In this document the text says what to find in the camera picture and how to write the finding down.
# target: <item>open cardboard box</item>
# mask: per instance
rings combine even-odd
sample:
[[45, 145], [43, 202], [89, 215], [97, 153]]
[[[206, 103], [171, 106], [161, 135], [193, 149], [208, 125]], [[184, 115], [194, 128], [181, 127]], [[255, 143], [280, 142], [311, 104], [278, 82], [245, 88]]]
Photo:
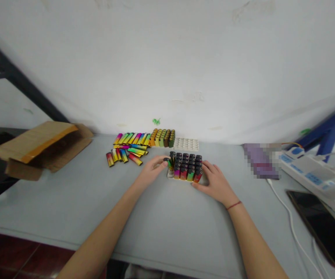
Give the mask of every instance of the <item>open cardboard box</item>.
[[57, 172], [92, 141], [83, 124], [47, 121], [0, 145], [11, 177], [37, 181], [43, 168]]

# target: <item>person's left hand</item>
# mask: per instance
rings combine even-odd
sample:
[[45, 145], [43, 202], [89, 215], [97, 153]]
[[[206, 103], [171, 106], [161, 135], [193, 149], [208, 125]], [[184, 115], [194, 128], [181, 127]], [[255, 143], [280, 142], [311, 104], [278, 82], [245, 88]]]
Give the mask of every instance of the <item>person's left hand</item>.
[[155, 181], [160, 172], [167, 167], [168, 162], [163, 161], [164, 158], [169, 158], [169, 156], [156, 156], [151, 161], [147, 162], [133, 185], [141, 187], [143, 190], [146, 189]]

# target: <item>box flap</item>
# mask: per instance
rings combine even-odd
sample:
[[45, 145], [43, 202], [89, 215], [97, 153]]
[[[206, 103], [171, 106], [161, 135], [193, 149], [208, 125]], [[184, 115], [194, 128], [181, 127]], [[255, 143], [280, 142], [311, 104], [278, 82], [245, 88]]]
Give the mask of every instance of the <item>box flap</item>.
[[5, 173], [11, 177], [37, 181], [42, 175], [42, 169], [10, 159], [7, 162]]
[[92, 138], [94, 134], [82, 123], [75, 123], [78, 131], [80, 132], [83, 138]]
[[90, 144], [92, 139], [76, 137], [67, 139], [69, 148], [52, 152], [43, 158], [42, 166], [51, 172], [57, 172]]
[[47, 121], [0, 145], [0, 158], [5, 161], [12, 158], [29, 163], [48, 146], [77, 130], [78, 128], [70, 123]]

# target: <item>white wall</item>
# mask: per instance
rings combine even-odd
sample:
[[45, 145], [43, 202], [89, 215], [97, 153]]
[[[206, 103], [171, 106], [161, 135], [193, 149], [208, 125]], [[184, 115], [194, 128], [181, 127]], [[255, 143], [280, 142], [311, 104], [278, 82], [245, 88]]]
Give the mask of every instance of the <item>white wall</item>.
[[51, 120], [6, 79], [0, 79], [0, 127], [31, 129]]
[[335, 0], [0, 0], [0, 48], [99, 133], [275, 142], [335, 110]]

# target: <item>table surface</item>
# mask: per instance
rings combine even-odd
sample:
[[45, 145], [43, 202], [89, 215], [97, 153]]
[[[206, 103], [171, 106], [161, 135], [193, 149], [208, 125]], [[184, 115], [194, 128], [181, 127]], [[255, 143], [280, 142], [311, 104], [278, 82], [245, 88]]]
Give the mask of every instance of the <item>table surface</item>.
[[[109, 168], [106, 153], [115, 136], [97, 135], [59, 172], [37, 182], [20, 180], [0, 196], [0, 233], [76, 250], [140, 173], [132, 161]], [[151, 148], [143, 161], [168, 155]], [[297, 249], [287, 211], [265, 179], [255, 179], [241, 146], [200, 143], [243, 201], [265, 241], [290, 278], [319, 278]], [[293, 212], [297, 237], [317, 263], [312, 237], [285, 190], [305, 189], [285, 173], [276, 192]], [[331, 278], [335, 269], [320, 257]], [[188, 182], [164, 171], [136, 204], [112, 255], [114, 259], [197, 278], [246, 278], [232, 222], [225, 208]]]

